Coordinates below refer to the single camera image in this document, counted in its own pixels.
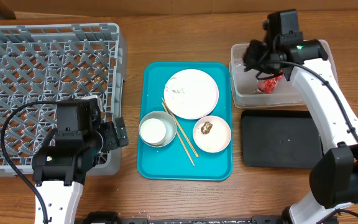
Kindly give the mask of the red snack wrapper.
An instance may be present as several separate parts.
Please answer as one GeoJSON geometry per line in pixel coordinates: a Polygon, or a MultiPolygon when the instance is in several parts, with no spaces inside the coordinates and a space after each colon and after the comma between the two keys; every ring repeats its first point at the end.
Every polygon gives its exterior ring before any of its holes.
{"type": "Polygon", "coordinates": [[[259,80],[255,94],[271,94],[274,92],[274,89],[277,86],[277,83],[284,77],[284,75],[280,75],[277,77],[273,77],[268,80],[259,80]]]}

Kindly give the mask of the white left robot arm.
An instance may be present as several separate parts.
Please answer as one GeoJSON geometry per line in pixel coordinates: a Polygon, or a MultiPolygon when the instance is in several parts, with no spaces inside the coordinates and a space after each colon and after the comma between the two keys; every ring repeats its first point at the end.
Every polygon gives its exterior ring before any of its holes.
{"type": "Polygon", "coordinates": [[[86,173],[96,165],[100,152],[129,144],[126,126],[122,117],[106,123],[64,118],[57,121],[52,139],[55,144],[50,146],[47,137],[32,159],[35,188],[49,223],[74,223],[86,173]]]}

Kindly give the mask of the small white cup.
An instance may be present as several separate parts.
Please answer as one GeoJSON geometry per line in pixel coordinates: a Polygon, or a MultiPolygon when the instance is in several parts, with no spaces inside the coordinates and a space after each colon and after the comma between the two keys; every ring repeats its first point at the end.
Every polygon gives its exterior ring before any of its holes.
{"type": "Polygon", "coordinates": [[[140,126],[140,136],[144,142],[153,146],[162,145],[167,129],[164,123],[156,118],[146,119],[140,126]]]}

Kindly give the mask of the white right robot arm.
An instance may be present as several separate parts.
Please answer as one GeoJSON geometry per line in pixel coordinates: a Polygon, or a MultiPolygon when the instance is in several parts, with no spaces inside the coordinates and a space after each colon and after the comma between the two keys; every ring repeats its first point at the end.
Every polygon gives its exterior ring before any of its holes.
{"type": "Polygon", "coordinates": [[[325,40],[290,45],[251,40],[243,56],[246,70],[267,78],[284,75],[297,89],[318,129],[324,155],[310,172],[310,191],[284,209],[278,223],[324,223],[358,203],[358,119],[336,80],[325,40]]]}

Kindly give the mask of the grey bowl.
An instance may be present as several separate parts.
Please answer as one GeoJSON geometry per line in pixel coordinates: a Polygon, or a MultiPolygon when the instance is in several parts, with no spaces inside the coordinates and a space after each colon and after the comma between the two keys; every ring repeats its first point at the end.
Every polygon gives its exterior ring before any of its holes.
{"type": "Polygon", "coordinates": [[[145,115],[140,121],[139,136],[148,146],[167,146],[176,135],[176,122],[167,112],[153,111],[145,115]]]}

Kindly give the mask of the brown food scrap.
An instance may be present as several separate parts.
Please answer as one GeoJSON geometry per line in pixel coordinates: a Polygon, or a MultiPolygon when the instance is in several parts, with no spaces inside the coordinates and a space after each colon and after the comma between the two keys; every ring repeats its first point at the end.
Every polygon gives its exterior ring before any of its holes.
{"type": "Polygon", "coordinates": [[[201,133],[208,134],[211,131],[212,127],[213,127],[212,123],[210,123],[209,121],[205,122],[201,127],[201,133]]]}

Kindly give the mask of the small pink plate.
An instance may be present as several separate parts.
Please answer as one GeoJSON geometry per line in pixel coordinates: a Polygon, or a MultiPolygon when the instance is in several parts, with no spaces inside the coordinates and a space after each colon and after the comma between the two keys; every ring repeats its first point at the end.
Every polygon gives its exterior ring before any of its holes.
{"type": "Polygon", "coordinates": [[[193,128],[193,140],[204,152],[218,153],[228,147],[231,142],[232,131],[228,123],[219,116],[205,116],[199,119],[193,128]],[[202,125],[209,121],[213,124],[208,134],[201,133],[202,125]]]}

